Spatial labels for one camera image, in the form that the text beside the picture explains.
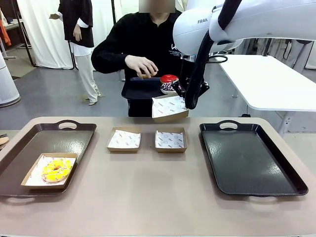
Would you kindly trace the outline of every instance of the brown tray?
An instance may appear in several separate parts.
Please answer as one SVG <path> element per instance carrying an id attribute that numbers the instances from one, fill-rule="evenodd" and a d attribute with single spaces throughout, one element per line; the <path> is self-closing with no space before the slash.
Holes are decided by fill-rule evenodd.
<path id="1" fill-rule="evenodd" d="M 73 123 L 76 128 L 60 128 Z M 0 196 L 31 198 L 57 196 L 68 188 L 97 125 L 63 120 L 36 124 L 0 161 Z M 28 190 L 21 186 L 25 175 L 42 153 L 77 153 L 78 158 L 63 189 Z"/>

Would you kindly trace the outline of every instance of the table top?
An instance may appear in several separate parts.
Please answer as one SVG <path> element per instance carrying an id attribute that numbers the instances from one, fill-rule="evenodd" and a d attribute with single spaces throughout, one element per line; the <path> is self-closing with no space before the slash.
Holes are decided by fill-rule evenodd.
<path id="1" fill-rule="evenodd" d="M 5 26 L 5 29 L 8 31 L 8 30 L 11 30 L 11 29 L 14 29 L 14 28 L 17 28 L 19 27 L 19 23 L 18 23 L 18 20 L 17 19 L 13 19 L 13 22 L 11 24 L 8 24 Z"/>
<path id="2" fill-rule="evenodd" d="M 59 197 L 0 198 L 0 232 L 23 236 L 294 236 L 316 233 L 316 178 L 260 118 L 260 124 L 310 191 L 302 197 L 232 197 L 214 182 L 199 125 L 226 118 L 185 118 L 155 124 L 150 118 L 47 117 L 30 121 L 0 152 L 0 160 L 38 123 L 73 119 L 97 129 L 69 189 Z M 110 154 L 114 126 L 142 128 L 137 154 Z M 184 154 L 154 151 L 160 126 L 184 127 Z"/>
<path id="3" fill-rule="evenodd" d="M 316 83 L 297 71 L 271 56 L 227 57 L 228 61 L 220 65 L 251 108 L 316 111 Z"/>

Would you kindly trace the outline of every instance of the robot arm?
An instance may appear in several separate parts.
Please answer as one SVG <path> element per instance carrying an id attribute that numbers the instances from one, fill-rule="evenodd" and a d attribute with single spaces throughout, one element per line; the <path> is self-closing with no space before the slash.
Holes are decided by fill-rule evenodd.
<path id="1" fill-rule="evenodd" d="M 226 0 L 223 6 L 211 8 L 209 2 L 208 7 L 201 6 L 185 11 L 173 30 L 178 50 L 197 56 L 189 86 L 182 94 L 188 109 L 198 103 L 210 52 L 233 49 L 241 39 L 316 40 L 316 0 Z"/>

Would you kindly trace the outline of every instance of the orange cloth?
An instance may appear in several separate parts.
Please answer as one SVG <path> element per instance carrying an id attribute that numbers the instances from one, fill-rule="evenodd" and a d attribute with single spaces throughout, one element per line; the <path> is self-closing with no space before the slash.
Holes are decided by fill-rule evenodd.
<path id="1" fill-rule="evenodd" d="M 6 30 L 5 30 L 5 27 L 3 26 L 2 20 L 0 20 L 0 27 L 1 27 L 2 36 L 3 36 L 2 38 L 4 38 L 4 42 L 6 43 L 6 45 L 10 46 L 11 41 L 10 41 L 8 34 L 6 33 Z"/>

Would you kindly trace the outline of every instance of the finger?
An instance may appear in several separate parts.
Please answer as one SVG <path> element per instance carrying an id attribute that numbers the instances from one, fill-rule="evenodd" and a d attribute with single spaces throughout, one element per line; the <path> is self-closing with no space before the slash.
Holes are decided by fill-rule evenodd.
<path id="1" fill-rule="evenodd" d="M 158 71 L 159 71 L 159 70 L 158 70 L 158 67 L 154 64 L 153 61 L 150 61 L 150 60 L 149 60 L 149 63 L 151 64 L 151 66 L 153 67 L 153 69 L 155 70 L 155 72 L 158 72 Z"/>
<path id="2" fill-rule="evenodd" d="M 151 73 L 152 75 L 154 75 L 154 74 L 155 74 L 155 71 L 154 71 L 152 65 L 151 65 L 150 63 L 146 63 L 145 65 L 146 65 L 146 67 L 149 69 L 150 73 Z"/>
<path id="3" fill-rule="evenodd" d="M 142 79 L 143 76 L 142 76 L 142 72 L 140 71 L 140 69 L 139 68 L 135 68 L 134 70 L 136 71 L 137 76 Z"/>
<path id="4" fill-rule="evenodd" d="M 146 67 L 145 65 L 142 65 L 140 68 L 145 72 L 145 74 L 146 74 L 146 76 L 147 76 L 148 78 L 152 78 L 152 77 L 150 76 L 150 72 L 148 71 L 148 69 L 147 69 L 147 67 Z"/>

